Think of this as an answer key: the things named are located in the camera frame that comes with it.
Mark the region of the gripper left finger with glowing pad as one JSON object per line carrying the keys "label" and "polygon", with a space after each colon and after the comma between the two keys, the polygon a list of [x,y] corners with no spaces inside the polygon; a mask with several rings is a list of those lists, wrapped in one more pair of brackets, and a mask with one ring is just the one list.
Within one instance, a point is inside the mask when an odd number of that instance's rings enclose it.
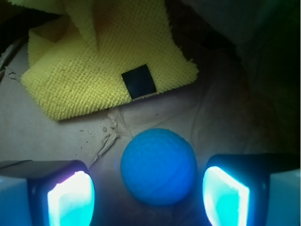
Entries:
{"label": "gripper left finger with glowing pad", "polygon": [[94,183],[82,161],[0,163],[2,226],[88,226],[94,206]]}

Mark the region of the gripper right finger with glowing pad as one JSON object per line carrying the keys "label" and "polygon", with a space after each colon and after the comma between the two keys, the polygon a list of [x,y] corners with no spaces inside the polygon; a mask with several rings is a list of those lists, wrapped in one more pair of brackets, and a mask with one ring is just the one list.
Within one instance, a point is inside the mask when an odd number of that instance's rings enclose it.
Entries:
{"label": "gripper right finger with glowing pad", "polygon": [[203,176],[203,203],[213,226],[298,226],[298,154],[216,154]]}

